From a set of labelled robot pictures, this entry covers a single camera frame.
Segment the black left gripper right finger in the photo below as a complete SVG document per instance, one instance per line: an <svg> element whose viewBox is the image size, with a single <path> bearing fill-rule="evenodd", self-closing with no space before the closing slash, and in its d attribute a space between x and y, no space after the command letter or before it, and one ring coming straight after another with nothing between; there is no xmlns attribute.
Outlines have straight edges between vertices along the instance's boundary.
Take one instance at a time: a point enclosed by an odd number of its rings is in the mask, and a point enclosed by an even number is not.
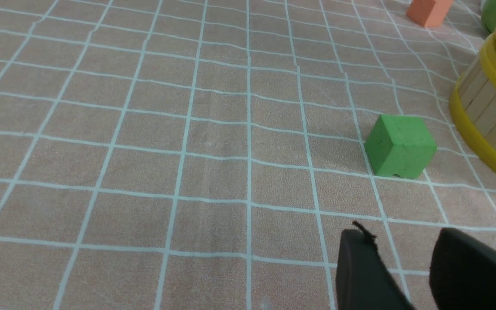
<svg viewBox="0 0 496 310"><path fill-rule="evenodd" d="M440 310L496 310L496 250L456 228L443 228L429 286Z"/></svg>

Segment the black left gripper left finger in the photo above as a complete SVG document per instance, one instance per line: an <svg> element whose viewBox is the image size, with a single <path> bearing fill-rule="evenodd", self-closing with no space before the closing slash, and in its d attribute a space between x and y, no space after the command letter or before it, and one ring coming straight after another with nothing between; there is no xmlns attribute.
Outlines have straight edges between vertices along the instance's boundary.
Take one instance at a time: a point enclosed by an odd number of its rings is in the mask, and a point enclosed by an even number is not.
<svg viewBox="0 0 496 310"><path fill-rule="evenodd" d="M361 223L339 242L336 293L340 310L413 310L378 252L376 235Z"/></svg>

